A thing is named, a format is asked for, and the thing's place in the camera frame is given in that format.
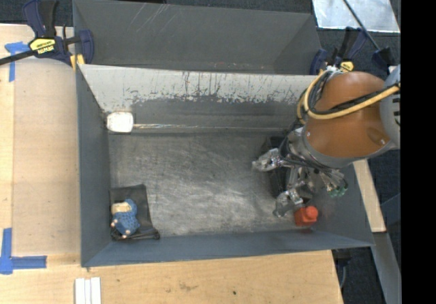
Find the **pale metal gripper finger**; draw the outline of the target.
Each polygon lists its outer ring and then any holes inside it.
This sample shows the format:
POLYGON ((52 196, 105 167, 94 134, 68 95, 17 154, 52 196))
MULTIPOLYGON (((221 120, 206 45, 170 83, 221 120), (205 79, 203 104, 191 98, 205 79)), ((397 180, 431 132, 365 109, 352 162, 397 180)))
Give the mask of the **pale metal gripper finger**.
POLYGON ((252 162, 252 169, 260 172, 268 172, 280 167, 283 163, 283 158, 278 148, 273 148, 263 153, 259 158, 252 162))
POLYGON ((303 199, 295 189, 286 190, 278 195, 275 202, 273 214, 276 217, 283 217, 290 211, 297 211, 303 207, 303 199))

